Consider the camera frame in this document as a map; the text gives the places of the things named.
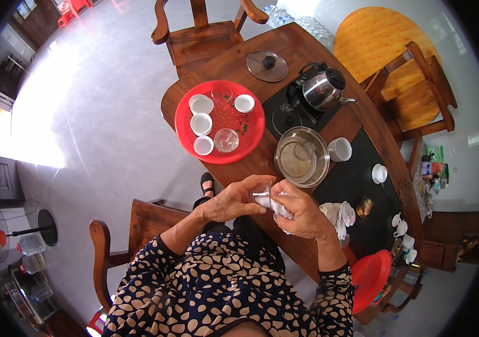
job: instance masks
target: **window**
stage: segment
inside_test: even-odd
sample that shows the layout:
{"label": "window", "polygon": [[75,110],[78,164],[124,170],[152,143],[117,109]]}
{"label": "window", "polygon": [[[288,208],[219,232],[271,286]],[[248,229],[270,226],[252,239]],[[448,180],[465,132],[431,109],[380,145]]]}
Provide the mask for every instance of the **window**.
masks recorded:
{"label": "window", "polygon": [[17,21],[19,21],[20,19],[25,20],[30,15],[32,10],[35,9],[35,7],[37,7],[37,5],[34,0],[23,0],[17,6],[17,10],[15,13],[13,13],[13,16],[15,17],[15,19],[17,19]]}

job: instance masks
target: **red plastic tray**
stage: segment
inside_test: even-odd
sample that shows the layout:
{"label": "red plastic tray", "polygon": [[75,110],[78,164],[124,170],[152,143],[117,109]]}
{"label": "red plastic tray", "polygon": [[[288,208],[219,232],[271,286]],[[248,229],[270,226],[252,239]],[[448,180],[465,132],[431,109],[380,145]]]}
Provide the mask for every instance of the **red plastic tray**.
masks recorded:
{"label": "red plastic tray", "polygon": [[[236,150],[229,153],[222,153],[214,148],[209,155],[201,156],[195,152],[193,147],[196,135],[190,126],[193,113],[189,108],[189,99],[195,94],[204,94],[211,98],[211,90],[219,85],[226,85],[232,89],[232,99],[224,104],[214,102],[213,111],[210,113],[213,128],[208,136],[214,139],[217,131],[223,128],[231,128],[236,130],[239,136],[239,145]],[[246,114],[237,111],[234,107],[236,97],[243,94],[250,95],[255,99],[255,108]],[[243,85],[222,80],[204,82],[189,90],[177,105],[176,116],[174,117],[177,138],[183,148],[196,158],[212,164],[232,163],[247,156],[260,143],[264,134],[265,123],[264,109],[258,98]]]}
{"label": "red plastic tray", "polygon": [[391,253],[381,250],[365,256],[352,266],[351,272],[355,288],[352,307],[354,315],[368,307],[384,289],[391,272]]}

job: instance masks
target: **fan base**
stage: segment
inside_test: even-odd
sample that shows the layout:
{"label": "fan base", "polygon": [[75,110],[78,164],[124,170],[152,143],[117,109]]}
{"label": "fan base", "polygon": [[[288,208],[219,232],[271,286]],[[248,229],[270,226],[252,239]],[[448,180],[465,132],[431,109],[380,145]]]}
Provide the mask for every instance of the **fan base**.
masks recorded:
{"label": "fan base", "polygon": [[47,246],[55,246],[58,242],[58,231],[56,230],[56,222],[54,222],[51,213],[46,209],[40,210],[37,215],[37,225],[39,227],[49,227],[47,230],[41,231],[41,236]]}

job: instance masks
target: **elderly woman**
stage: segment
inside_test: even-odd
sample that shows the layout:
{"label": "elderly woman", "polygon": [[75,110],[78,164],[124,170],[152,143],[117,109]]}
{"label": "elderly woman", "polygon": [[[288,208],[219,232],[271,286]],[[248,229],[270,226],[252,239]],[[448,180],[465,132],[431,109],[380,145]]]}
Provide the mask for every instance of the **elderly woman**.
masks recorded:
{"label": "elderly woman", "polygon": [[[246,216],[266,212],[247,203],[247,192],[270,180],[252,175],[213,197],[213,179],[204,174],[193,212],[129,264],[102,335],[351,336],[350,266],[309,195],[288,180],[271,190],[294,214],[279,216],[279,227],[318,244],[320,283],[310,309],[285,279],[276,244]],[[224,226],[235,218],[233,230]]]}

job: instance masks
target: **sleeve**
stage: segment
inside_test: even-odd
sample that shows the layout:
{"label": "sleeve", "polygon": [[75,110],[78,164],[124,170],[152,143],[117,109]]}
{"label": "sleeve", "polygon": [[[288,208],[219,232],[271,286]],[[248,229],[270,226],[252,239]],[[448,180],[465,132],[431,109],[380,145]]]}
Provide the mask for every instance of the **sleeve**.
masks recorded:
{"label": "sleeve", "polygon": [[354,287],[350,265],[320,273],[317,296],[310,307],[322,335],[351,336]]}
{"label": "sleeve", "polygon": [[166,293],[163,290],[166,275],[174,270],[181,258],[169,250],[160,235],[136,253],[120,282],[102,336],[114,333],[127,335],[132,330],[132,325],[125,322],[129,317],[136,317],[133,314],[137,310],[159,303],[163,293]]}

